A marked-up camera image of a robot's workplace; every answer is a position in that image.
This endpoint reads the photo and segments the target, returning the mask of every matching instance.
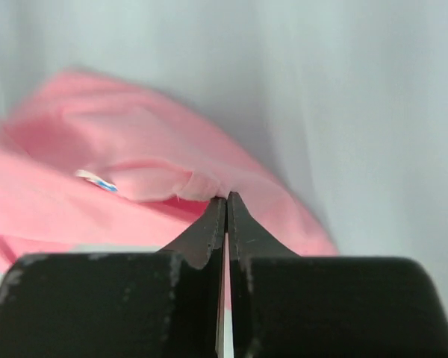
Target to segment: white curtain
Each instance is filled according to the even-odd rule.
[[[0,0],[0,115],[70,66],[204,113],[448,311],[448,0]]]

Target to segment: small label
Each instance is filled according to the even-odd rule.
[[[98,175],[94,175],[93,173],[87,172],[86,170],[77,170],[75,176],[83,178],[86,181],[89,181],[90,183],[93,183],[109,192],[118,192],[118,188],[114,184],[108,183],[106,180],[101,179]]]

